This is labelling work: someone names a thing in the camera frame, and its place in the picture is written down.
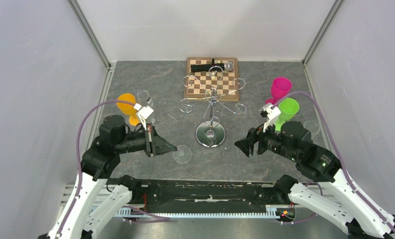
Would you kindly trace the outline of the clear ribbed wine glass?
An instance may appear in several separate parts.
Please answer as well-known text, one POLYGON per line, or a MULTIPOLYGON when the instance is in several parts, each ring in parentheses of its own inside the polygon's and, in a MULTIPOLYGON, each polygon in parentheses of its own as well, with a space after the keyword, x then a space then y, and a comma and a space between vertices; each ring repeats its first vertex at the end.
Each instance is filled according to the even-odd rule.
POLYGON ((192 157, 191 149, 186 145, 177 146, 177 150, 172 154, 173 159, 179 164, 186 164, 192 157))

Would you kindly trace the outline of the chrome wine glass rack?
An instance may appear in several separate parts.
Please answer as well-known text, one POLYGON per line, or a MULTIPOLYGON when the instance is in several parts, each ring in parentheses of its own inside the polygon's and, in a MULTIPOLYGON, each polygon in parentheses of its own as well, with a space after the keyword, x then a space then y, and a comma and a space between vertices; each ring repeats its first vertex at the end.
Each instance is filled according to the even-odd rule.
MULTIPOLYGON (((243 78, 239 79, 243 80, 245 84, 243 87, 240 87, 240 90, 242 90, 246 86, 246 80, 243 78)), ((247 107, 238 101, 221 101, 220 98, 217 95, 217 90, 212 88, 210 97, 206 99, 195 100, 184 97, 179 102, 179 109, 183 113, 191 113, 193 111, 193 106, 188 101, 206 101, 208 103, 203 114, 203 121, 195 130, 197 143, 205 149, 215 149, 221 146, 226 140, 226 130, 215 115, 216 107, 222 107, 236 116, 243 115, 247 112, 247 107)))

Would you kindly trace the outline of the orange plastic wine glass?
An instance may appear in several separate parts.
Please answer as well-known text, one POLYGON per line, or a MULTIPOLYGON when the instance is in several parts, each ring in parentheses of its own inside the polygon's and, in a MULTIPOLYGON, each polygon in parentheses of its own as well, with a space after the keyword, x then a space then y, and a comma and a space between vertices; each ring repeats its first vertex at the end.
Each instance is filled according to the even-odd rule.
POLYGON ((125 101, 125 102, 130 102, 132 105, 126 104, 126 103, 119 103, 117 102, 117 107, 120 109, 120 111, 127 115, 129 117, 129 124, 132 126, 137 126, 140 121, 138 117, 136 116, 137 110, 134 108, 134 105, 136 104, 136 99, 133 94, 130 93, 124 93, 120 95, 117 100, 119 101, 125 101))

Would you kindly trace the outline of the green plastic wine glass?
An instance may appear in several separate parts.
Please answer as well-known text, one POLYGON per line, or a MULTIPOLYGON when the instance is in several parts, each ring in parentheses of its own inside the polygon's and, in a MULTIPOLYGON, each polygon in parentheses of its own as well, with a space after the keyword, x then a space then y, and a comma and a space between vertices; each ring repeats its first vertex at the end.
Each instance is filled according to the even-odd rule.
POLYGON ((290 121, 298 113, 300 105, 295 99, 286 98, 278 105, 278 108, 281 111, 281 114, 274 124, 275 131, 281 131, 282 125, 285 122, 290 121))

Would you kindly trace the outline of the pink plastic wine glass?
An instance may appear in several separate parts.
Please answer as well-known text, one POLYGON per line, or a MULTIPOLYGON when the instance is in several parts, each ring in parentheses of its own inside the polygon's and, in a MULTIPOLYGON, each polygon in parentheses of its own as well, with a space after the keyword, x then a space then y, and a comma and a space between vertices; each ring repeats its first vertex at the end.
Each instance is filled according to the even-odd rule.
POLYGON ((292 82, 285 77, 278 77, 273 80, 270 93, 271 98, 266 100, 265 104, 275 104, 281 98, 286 96, 292 88, 292 82))

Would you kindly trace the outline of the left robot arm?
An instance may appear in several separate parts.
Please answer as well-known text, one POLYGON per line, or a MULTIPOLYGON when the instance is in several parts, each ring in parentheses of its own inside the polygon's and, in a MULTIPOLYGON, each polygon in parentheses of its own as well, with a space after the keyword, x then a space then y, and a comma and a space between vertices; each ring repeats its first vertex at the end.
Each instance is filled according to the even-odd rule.
POLYGON ((153 157, 176 152, 177 147, 159 136, 151 124, 131 132, 123 116, 106 117, 99 127, 99 135, 82 156, 77 185, 68 204, 51 231, 39 238, 96 239, 119 209, 129 202, 139 202, 142 198, 141 183, 126 175, 92 210, 95 199, 120 163, 120 155, 138 151, 153 157))

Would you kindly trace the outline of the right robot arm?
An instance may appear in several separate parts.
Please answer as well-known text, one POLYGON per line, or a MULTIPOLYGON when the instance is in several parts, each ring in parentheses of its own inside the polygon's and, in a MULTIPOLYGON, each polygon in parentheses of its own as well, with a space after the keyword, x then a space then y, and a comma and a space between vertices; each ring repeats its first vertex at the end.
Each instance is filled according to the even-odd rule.
POLYGON ((296 164, 296 169, 338 200, 332 202, 308 189, 289 175, 274 186, 274 198, 280 203, 300 204, 325 218, 350 239, 389 239, 395 234, 395 215, 374 203, 353 180, 347 180, 339 159, 328 149, 314 144, 311 133, 302 123, 289 121, 279 133, 274 126, 266 131, 251 128, 245 138, 235 142, 247 157, 269 150, 296 164))

